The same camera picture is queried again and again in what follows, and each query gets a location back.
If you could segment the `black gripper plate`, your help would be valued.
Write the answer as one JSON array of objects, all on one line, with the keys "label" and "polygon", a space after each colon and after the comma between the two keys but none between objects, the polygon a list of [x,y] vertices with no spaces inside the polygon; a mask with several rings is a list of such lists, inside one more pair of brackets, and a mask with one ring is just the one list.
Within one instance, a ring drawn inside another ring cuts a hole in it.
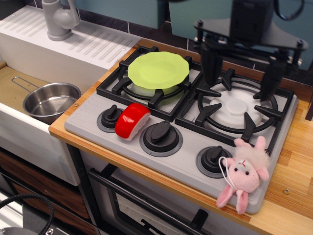
[{"label": "black gripper plate", "polygon": [[[247,23],[243,28],[232,28],[230,19],[198,20],[194,27],[197,30],[195,48],[201,54],[201,65],[205,81],[214,85],[223,65],[221,56],[243,57],[265,60],[269,57],[269,65],[261,83],[260,100],[269,100],[276,92],[285,73],[287,63],[298,66],[301,53],[309,44],[283,30],[271,22],[261,33],[258,25],[252,28]],[[293,57],[275,58],[276,53],[293,52]]]}]

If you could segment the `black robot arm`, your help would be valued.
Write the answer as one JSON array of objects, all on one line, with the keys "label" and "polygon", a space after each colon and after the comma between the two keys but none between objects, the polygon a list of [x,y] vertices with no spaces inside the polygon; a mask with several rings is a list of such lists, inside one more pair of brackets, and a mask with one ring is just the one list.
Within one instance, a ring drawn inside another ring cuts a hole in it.
[{"label": "black robot arm", "polygon": [[230,18],[197,20],[194,48],[201,56],[206,83],[215,85],[224,57],[268,60],[260,99],[270,99],[283,76],[299,67],[301,53],[309,47],[306,41],[281,30],[272,17],[276,14],[285,21],[294,20],[301,14],[304,4],[301,1],[294,14],[284,16],[277,0],[234,0]]}]

